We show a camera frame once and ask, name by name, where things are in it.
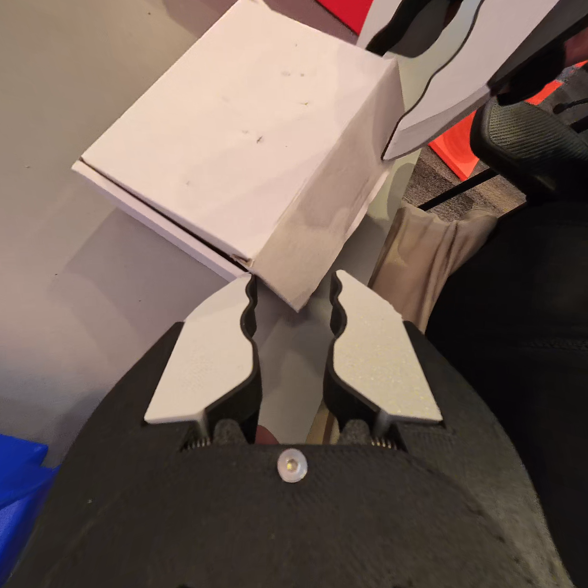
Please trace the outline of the dark cloth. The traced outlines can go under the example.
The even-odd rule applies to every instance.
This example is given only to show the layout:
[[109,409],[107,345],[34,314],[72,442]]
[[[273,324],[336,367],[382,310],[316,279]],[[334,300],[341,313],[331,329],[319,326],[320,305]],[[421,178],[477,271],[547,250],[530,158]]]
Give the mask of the dark cloth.
[[445,283],[426,337],[511,438],[587,587],[587,202],[505,215]]

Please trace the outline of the black mesh office chair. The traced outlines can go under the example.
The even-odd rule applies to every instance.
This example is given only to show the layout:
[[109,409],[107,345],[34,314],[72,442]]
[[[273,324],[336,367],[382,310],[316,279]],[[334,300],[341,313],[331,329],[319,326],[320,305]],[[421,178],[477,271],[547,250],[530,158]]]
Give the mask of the black mesh office chair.
[[587,202],[587,117],[568,125],[527,102],[493,99],[474,115],[470,147],[529,203]]

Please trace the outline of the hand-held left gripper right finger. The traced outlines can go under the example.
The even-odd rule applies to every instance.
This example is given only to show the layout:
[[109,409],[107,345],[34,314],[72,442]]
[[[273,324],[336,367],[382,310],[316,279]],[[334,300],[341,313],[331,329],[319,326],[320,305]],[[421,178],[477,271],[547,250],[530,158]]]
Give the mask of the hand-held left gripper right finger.
[[443,424],[401,314],[344,270],[332,275],[323,400],[340,433],[362,421],[375,442],[390,443],[399,423]]

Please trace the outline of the red block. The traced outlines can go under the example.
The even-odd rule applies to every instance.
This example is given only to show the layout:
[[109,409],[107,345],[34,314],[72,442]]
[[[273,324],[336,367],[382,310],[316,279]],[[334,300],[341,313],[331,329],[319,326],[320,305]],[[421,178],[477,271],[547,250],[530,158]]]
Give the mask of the red block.
[[349,30],[359,35],[373,1],[316,1]]

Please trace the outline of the white cardboard box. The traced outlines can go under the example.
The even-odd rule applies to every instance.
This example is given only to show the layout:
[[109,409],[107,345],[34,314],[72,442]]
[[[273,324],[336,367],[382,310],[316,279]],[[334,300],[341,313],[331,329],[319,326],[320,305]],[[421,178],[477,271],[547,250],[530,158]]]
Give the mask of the white cardboard box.
[[402,113],[395,59],[237,1],[72,170],[299,311],[385,181]]

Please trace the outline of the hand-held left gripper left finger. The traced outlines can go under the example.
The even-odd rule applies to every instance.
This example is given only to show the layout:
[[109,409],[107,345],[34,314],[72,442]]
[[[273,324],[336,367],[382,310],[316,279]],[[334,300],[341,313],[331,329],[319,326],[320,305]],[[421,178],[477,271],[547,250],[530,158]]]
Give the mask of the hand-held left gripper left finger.
[[262,380],[254,334],[256,279],[235,279],[185,319],[146,409],[148,424],[193,422],[199,437],[213,437],[225,419],[255,443]]

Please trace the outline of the orange box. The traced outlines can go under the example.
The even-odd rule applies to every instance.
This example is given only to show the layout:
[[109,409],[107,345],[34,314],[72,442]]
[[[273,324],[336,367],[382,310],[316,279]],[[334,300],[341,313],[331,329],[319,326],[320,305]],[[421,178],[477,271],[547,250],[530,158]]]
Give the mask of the orange box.
[[475,112],[472,112],[429,144],[461,181],[470,178],[479,161],[470,148],[474,115]]

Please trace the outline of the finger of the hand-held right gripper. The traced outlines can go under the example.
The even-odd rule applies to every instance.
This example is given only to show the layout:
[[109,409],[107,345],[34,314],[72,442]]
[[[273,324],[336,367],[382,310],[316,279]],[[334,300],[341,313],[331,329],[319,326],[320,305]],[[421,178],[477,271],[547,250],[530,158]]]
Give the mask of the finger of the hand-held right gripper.
[[457,15],[461,1],[401,1],[390,21],[363,46],[379,56],[420,56]]
[[443,133],[488,95],[488,83],[560,1],[463,1],[437,40],[398,62],[404,113],[383,160],[406,155]]

